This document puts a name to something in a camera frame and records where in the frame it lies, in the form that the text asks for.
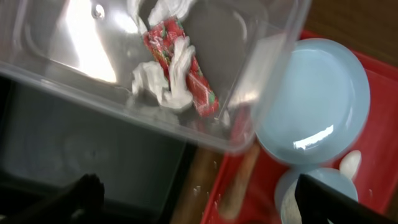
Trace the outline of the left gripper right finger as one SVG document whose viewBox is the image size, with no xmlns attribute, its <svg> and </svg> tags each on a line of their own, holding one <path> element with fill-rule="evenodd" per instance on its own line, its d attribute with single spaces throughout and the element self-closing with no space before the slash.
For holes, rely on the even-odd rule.
<svg viewBox="0 0 398 224">
<path fill-rule="evenodd" d="M 303 224 L 397 224 L 307 174 L 298 178 L 295 199 Z"/>
</svg>

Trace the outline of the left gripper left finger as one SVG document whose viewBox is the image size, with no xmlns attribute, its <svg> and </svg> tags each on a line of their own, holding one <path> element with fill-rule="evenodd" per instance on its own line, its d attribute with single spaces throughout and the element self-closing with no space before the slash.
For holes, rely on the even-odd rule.
<svg viewBox="0 0 398 224">
<path fill-rule="evenodd" d="M 1 223 L 63 223 L 82 208 L 88 212 L 101 210 L 104 204 L 104 184 L 95 174 L 85 174 L 59 193 L 1 220 Z"/>
</svg>

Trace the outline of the light blue rice bowl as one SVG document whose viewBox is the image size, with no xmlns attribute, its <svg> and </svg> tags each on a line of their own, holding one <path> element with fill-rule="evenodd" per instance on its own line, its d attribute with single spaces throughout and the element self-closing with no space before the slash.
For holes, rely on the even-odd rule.
<svg viewBox="0 0 398 224">
<path fill-rule="evenodd" d="M 353 181 L 339 170 L 311 166 L 296 167 L 282 175 L 274 192 L 275 206 L 283 224 L 302 222 L 298 205 L 294 199 L 294 191 L 300 174 L 308 174 L 358 202 L 358 193 Z"/>
</svg>

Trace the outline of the red snack wrapper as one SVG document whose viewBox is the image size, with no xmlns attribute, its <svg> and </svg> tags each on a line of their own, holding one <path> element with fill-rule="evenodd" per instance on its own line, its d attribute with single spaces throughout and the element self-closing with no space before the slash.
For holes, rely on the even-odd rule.
<svg viewBox="0 0 398 224">
<path fill-rule="evenodd" d="M 174 56 L 174 43 L 179 37 L 186 37 L 182 24 L 176 17 L 170 17 L 144 33 L 144 44 L 169 77 L 169 65 Z M 200 116 L 210 116 L 219 107 L 218 99 L 205 78 L 196 57 L 192 58 L 186 77 L 188 90 L 193 94 L 193 104 Z"/>
</svg>

